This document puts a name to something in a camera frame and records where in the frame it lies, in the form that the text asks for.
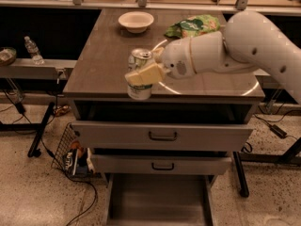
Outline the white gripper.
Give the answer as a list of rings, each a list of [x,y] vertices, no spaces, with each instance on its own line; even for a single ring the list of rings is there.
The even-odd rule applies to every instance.
[[[190,38],[174,40],[165,48],[152,51],[156,62],[125,74],[126,81],[132,86],[144,86],[162,82],[166,75],[182,79],[195,75],[190,54]]]

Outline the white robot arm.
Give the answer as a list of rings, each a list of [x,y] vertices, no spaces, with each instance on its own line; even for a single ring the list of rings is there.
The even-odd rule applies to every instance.
[[[166,76],[182,79],[260,68],[301,104],[301,49],[258,12],[238,12],[222,32],[174,40],[146,55],[141,67],[125,74],[132,86],[156,84]]]

